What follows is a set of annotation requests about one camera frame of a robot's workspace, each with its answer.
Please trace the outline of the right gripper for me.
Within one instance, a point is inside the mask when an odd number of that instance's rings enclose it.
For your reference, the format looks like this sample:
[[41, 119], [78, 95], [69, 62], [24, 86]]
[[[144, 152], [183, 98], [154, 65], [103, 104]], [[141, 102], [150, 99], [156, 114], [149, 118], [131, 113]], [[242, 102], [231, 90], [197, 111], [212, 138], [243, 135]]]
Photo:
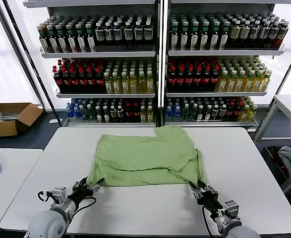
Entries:
[[218, 211], [223, 208], [218, 201], [219, 193], [212, 186], [200, 180], [197, 181], [198, 188], [191, 181], [189, 185], [199, 205], [204, 206], [208, 211]]

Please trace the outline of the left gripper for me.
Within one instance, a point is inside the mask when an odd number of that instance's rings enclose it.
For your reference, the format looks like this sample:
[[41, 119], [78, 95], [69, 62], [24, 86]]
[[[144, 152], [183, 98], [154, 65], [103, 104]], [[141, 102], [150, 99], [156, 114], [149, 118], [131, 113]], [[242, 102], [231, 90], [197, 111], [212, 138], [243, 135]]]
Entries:
[[69, 196], [73, 201], [83, 201], [86, 197], [91, 197], [97, 193], [104, 182], [104, 178], [98, 180], [95, 184], [87, 186], [86, 181], [87, 177], [82, 178], [79, 181], [76, 181], [72, 187], [72, 193]]

